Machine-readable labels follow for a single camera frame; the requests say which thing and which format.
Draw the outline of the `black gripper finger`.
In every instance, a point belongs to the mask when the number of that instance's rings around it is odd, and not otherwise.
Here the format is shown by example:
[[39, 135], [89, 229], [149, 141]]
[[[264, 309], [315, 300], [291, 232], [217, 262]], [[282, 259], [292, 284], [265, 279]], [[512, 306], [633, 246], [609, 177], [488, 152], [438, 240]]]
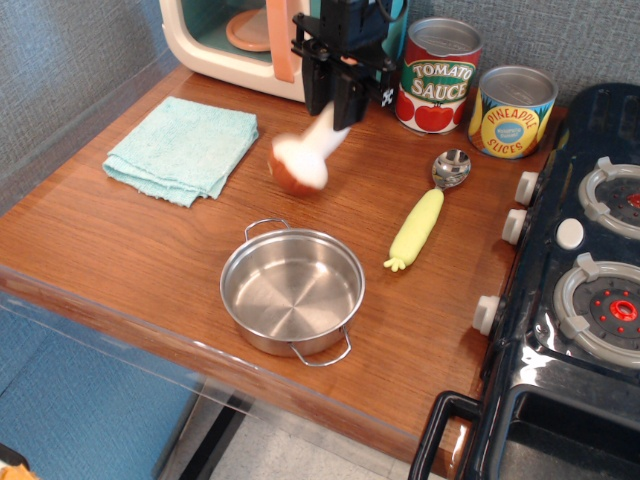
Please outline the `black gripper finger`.
[[340, 76], [335, 83], [333, 128], [341, 131], [352, 127], [364, 118], [368, 104], [368, 93], [360, 81]]
[[319, 115], [334, 96], [334, 75], [329, 57], [305, 57], [302, 61], [304, 100], [311, 116]]

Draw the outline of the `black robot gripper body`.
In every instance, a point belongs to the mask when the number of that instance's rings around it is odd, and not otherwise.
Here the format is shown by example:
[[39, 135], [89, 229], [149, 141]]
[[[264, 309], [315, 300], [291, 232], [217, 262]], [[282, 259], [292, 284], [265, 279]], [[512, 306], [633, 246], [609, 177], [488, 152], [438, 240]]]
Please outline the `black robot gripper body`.
[[291, 51], [305, 57], [329, 57], [335, 83], [346, 76], [360, 81], [369, 100], [385, 105], [393, 96], [391, 74], [396, 60], [383, 43], [397, 21], [391, 1], [322, 1], [315, 16], [293, 16]]

